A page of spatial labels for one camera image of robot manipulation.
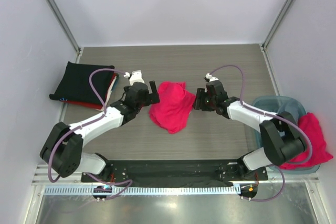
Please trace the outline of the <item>white t shirt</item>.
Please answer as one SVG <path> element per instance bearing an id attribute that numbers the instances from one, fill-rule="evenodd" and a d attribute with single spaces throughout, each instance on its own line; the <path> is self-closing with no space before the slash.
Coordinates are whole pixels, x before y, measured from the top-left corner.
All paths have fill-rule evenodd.
<path id="1" fill-rule="evenodd" d="M 116 83 L 116 82 L 118 82 L 118 80 L 115 81 L 115 80 L 114 80 L 114 77 L 113 77 L 113 79 L 112 79 L 112 81 L 111 81 L 111 83 L 110 83 L 110 85 L 109 85 L 109 87 L 108 87 L 108 89 L 107 89 L 106 97 L 105 97 L 105 99 L 104 99 L 104 104 L 105 104 L 105 106 L 107 106 L 108 101 L 110 100 L 111 93 L 112 93 L 113 87 L 115 86 L 115 83 Z"/>

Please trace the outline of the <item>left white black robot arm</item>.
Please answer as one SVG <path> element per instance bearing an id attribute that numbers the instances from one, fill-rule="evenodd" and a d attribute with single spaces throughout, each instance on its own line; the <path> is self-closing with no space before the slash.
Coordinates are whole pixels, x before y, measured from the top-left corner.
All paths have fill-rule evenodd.
<path id="1" fill-rule="evenodd" d="M 143 107 L 160 101 L 154 81 L 149 84 L 135 82 L 124 88 L 124 95 L 124 98 L 84 121 L 54 125 L 40 151 L 41 159 L 48 165 L 48 178 L 52 183 L 58 180 L 52 177 L 52 171 L 57 173 L 58 178 L 80 172 L 87 181 L 108 182 L 111 179 L 112 163 L 98 153 L 84 153 L 83 147 L 103 133 L 133 120 Z"/>

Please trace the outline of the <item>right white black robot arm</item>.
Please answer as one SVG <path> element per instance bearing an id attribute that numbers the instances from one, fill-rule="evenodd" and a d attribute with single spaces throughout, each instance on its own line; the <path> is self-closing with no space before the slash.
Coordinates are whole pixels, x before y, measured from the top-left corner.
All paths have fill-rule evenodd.
<path id="1" fill-rule="evenodd" d="M 229 97 L 219 80 L 210 81 L 205 88 L 197 89 L 193 108 L 214 111 L 260 133 L 262 147 L 237 160 L 236 171 L 241 179 L 250 179 L 262 167 L 281 166 L 310 147 L 309 138 L 290 113 L 271 113 L 250 106 L 240 98 Z"/>

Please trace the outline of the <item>black t shirt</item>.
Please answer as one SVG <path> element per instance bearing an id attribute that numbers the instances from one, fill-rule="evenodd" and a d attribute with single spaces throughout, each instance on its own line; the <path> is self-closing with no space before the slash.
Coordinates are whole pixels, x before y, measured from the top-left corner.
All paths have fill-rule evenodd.
<path id="1" fill-rule="evenodd" d="M 114 66 L 86 65 L 68 62 L 64 76 L 56 91 L 49 95 L 54 101 L 85 106 L 88 108 L 103 110 L 103 105 L 93 92 L 89 84 L 89 76 L 95 70 Z M 119 78 L 113 71 L 102 71 L 92 77 L 92 84 L 101 96 L 104 103 L 110 99 L 112 88 Z"/>

